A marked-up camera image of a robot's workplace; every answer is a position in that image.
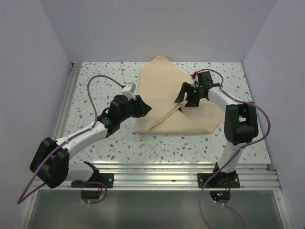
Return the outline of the beige cloth mat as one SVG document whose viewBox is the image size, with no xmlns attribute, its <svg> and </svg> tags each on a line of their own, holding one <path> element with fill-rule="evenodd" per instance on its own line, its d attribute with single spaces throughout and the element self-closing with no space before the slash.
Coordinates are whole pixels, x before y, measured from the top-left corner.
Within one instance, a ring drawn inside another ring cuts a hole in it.
<svg viewBox="0 0 305 229">
<path fill-rule="evenodd" d="M 199 107 L 185 107 L 185 102 L 175 103 L 184 82 L 190 76 L 159 54 L 140 69 L 137 94 L 152 109 L 137 120 L 139 134 L 209 134 L 223 120 L 224 111 L 206 99 Z"/>
</svg>

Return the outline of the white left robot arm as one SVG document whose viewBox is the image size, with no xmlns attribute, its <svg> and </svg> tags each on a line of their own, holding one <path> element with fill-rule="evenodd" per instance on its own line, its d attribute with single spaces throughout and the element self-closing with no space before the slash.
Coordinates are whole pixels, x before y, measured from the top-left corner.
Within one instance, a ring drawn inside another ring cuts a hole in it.
<svg viewBox="0 0 305 229">
<path fill-rule="evenodd" d="M 50 188 L 58 187 L 64 181 L 96 186 L 100 181 L 98 169 L 89 162 L 74 167 L 70 159 L 86 147 L 114 134 L 126 119 L 144 117 L 151 109 L 139 95 L 133 98 L 116 95 L 110 106 L 85 128 L 60 139 L 43 139 L 30 164 L 30 171 Z"/>
</svg>

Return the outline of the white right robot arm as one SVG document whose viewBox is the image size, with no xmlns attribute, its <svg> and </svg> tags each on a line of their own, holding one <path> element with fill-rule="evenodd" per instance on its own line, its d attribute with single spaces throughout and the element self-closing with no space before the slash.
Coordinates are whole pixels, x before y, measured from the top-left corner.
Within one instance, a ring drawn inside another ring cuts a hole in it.
<svg viewBox="0 0 305 229">
<path fill-rule="evenodd" d="M 186 101 L 185 107 L 195 108 L 206 99 L 224 111 L 226 145 L 212 176 L 215 186 L 224 187 L 236 173 L 243 148 L 258 136 L 256 107 L 253 102 L 241 101 L 225 92 L 222 84 L 213 82 L 209 71 L 194 73 L 192 80 L 182 84 L 174 102 Z"/>
</svg>

